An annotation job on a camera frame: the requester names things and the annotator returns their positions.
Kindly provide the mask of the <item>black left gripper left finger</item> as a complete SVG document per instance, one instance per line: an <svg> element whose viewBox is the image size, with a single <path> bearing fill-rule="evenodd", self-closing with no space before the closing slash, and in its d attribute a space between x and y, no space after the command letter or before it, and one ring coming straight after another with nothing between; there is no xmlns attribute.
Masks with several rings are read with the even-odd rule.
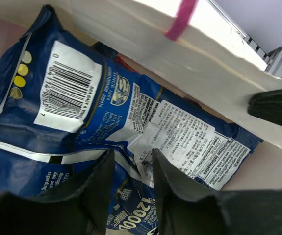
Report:
<svg viewBox="0 0 282 235"><path fill-rule="evenodd" d="M0 235L104 235L114 170L114 150L107 150L38 196L0 192Z"/></svg>

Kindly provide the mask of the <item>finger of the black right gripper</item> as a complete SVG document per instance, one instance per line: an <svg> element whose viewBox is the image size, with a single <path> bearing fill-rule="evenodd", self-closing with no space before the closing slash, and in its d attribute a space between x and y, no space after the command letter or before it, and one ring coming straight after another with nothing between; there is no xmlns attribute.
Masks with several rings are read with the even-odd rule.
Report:
<svg viewBox="0 0 282 235"><path fill-rule="evenodd" d="M248 103L248 114L282 126L282 89L253 95Z"/></svg>

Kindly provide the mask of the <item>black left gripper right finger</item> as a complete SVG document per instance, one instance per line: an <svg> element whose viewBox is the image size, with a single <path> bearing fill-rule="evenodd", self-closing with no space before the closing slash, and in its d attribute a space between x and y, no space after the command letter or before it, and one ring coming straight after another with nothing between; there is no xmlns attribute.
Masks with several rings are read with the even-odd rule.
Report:
<svg viewBox="0 0 282 235"><path fill-rule="evenodd" d="M153 150L161 235L282 235L282 190L215 191Z"/></svg>

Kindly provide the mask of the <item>large blue chips bag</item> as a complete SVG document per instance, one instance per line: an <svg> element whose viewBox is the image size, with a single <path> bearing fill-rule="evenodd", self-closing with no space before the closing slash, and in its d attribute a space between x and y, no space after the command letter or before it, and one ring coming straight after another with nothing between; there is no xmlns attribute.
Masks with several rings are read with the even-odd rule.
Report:
<svg viewBox="0 0 282 235"><path fill-rule="evenodd" d="M0 191L38 195L113 149L109 229L158 234L154 148L220 190L260 142L83 44L50 5L0 59Z"/></svg>

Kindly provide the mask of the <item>cream pink paper cake bag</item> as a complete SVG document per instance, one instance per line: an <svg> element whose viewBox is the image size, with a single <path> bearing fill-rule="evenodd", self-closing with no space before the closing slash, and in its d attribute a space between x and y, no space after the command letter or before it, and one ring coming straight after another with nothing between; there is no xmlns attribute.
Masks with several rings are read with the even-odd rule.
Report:
<svg viewBox="0 0 282 235"><path fill-rule="evenodd" d="M139 74L260 138L257 147L268 143L264 153L269 159L282 158L282 127L246 111L251 95L282 88L281 79L194 27L171 41L166 34L172 18L132 0L0 0L0 17L12 29L22 24L28 31L44 5L53 7L63 29L83 44L113 48Z"/></svg>

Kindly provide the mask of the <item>small blue snack packet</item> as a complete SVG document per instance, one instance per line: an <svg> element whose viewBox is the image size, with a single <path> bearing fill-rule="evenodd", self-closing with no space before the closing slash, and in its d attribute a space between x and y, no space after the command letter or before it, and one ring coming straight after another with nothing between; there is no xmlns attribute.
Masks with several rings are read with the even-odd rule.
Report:
<svg viewBox="0 0 282 235"><path fill-rule="evenodd" d="M113 61L117 62L118 64L122 65L129 71L138 73L133 67L131 67L120 55L119 53L114 50L113 48L101 43L96 42L92 45L92 48L97 52L101 53L103 56L112 59Z"/></svg>

